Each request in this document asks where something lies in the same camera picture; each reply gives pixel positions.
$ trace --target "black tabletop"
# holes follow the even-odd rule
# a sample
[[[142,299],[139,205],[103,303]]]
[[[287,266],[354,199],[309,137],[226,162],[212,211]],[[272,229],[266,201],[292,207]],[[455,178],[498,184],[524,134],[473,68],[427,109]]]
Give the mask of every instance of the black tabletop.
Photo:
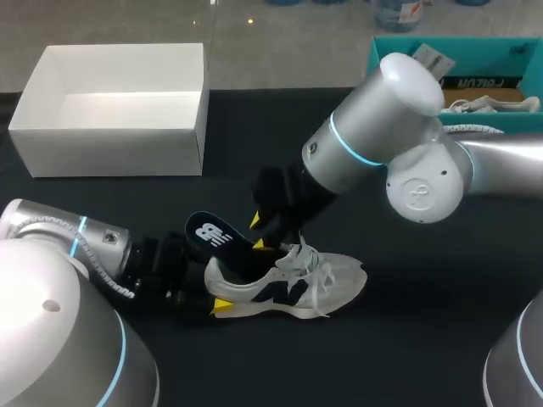
[[[5,132],[17,95],[3,95],[0,207],[31,199],[124,226],[135,240],[181,231],[201,209],[247,231],[251,177],[296,159],[347,93],[211,92],[204,176],[123,179],[32,179]],[[364,262],[354,308],[200,327],[121,313],[156,358],[160,407],[481,407],[487,353],[543,286],[542,226],[543,204],[504,198],[466,198],[438,224],[413,224],[389,207],[376,174],[305,231],[319,250]]]

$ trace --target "open white box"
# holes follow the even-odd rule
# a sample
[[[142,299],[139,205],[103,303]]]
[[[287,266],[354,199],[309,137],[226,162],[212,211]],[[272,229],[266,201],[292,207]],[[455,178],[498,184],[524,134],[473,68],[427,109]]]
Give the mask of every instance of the open white box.
[[[202,44],[47,47],[9,133],[32,176],[194,176],[209,88]]]

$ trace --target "new balance logo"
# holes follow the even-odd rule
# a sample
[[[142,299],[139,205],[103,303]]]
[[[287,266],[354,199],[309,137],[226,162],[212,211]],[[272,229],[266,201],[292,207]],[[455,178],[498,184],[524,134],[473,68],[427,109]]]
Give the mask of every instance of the new balance logo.
[[[288,290],[287,282],[270,282],[262,291],[256,294],[253,301],[256,303],[263,303],[272,300],[276,304],[294,307],[302,295],[307,291],[307,288],[308,284],[305,280],[298,280],[290,291]]]
[[[222,233],[222,230],[211,223],[204,223],[202,227],[196,229],[196,236],[210,242],[211,246],[218,248],[223,243],[232,240],[232,236],[227,233]]]

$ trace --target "sneaker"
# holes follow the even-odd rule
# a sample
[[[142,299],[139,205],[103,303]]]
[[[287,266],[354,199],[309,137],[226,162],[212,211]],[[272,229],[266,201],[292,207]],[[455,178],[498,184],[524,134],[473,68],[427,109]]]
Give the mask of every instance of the sneaker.
[[[320,254],[301,237],[300,244],[291,245],[287,255],[254,282],[236,282],[235,270],[229,270],[217,257],[207,265],[204,280],[212,295],[233,304],[216,313],[216,318],[275,310],[310,319],[327,316],[358,296],[367,280],[361,266],[349,256]]]
[[[535,113],[541,108],[538,97],[530,97],[522,102],[500,102],[490,96],[483,96],[473,101],[456,100],[448,109],[441,113]]]

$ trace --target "white shoelace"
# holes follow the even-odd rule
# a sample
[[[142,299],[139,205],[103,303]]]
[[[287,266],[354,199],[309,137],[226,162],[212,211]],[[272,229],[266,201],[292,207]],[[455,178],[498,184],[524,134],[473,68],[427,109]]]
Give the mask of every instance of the white shoelace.
[[[291,250],[299,250],[299,253],[293,259],[292,266],[300,270],[302,273],[299,276],[300,280],[310,280],[311,285],[311,306],[320,316],[328,315],[321,312],[318,306],[319,298],[319,286],[327,293],[327,281],[330,279],[332,285],[335,284],[336,279],[332,273],[332,267],[322,255],[312,246],[305,244],[305,239],[300,236],[300,245],[293,245]]]
[[[471,102],[466,99],[456,100],[448,109],[442,109],[441,113],[495,113],[491,106],[484,106],[479,109],[471,110]]]

